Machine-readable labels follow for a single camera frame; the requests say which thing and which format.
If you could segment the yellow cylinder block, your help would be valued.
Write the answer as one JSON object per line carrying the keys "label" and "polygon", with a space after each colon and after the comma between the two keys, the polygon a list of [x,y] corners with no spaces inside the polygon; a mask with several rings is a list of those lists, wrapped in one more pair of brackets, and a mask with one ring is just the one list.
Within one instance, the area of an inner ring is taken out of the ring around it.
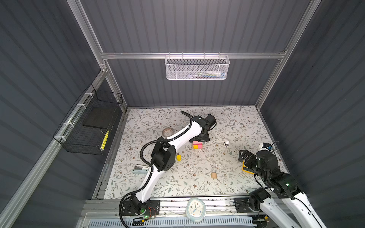
{"label": "yellow cylinder block", "polygon": [[181,161],[181,160],[182,160],[181,155],[177,155],[177,156],[176,156],[176,159],[177,159],[177,161],[178,161],[178,162],[179,162],[179,161]]}

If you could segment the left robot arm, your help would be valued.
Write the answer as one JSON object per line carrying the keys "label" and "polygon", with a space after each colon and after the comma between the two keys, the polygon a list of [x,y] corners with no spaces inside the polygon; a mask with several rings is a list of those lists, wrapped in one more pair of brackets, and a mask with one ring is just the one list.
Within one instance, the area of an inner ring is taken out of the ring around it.
{"label": "left robot arm", "polygon": [[149,166],[149,173],[141,187],[132,193],[131,200],[140,204],[150,200],[160,177],[175,164],[178,150],[196,137],[205,137],[216,126],[216,119],[211,114],[206,117],[192,116],[184,111],[181,114],[189,118],[186,127],[167,138],[161,136],[150,141],[140,150],[140,158]]}

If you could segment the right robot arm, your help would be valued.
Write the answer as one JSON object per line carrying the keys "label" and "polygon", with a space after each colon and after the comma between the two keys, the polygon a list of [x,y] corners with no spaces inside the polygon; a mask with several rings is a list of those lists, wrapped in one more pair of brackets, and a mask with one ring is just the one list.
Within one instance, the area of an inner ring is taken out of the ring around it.
{"label": "right robot arm", "polygon": [[[307,195],[300,190],[293,176],[281,171],[276,155],[266,148],[256,154],[248,150],[239,151],[239,161],[244,171],[260,177],[259,188],[249,193],[246,205],[252,212],[268,215],[280,228],[325,228],[326,225],[311,206]],[[296,221],[277,205],[272,191],[292,212]]]}

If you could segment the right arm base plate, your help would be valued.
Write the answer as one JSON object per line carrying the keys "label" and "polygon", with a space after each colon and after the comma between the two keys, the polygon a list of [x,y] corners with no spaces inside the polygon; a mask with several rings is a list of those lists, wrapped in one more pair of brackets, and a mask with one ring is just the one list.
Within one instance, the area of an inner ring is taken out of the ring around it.
{"label": "right arm base plate", "polygon": [[238,197],[233,199],[233,206],[237,213],[249,213],[253,212],[251,209],[249,197]]}

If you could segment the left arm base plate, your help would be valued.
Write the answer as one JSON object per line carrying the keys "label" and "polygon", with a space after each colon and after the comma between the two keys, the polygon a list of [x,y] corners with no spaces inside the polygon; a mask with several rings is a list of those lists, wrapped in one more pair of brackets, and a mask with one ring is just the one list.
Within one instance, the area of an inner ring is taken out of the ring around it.
{"label": "left arm base plate", "polygon": [[122,216],[156,216],[160,213],[160,200],[148,200],[139,203],[133,200],[125,200],[119,209]]}

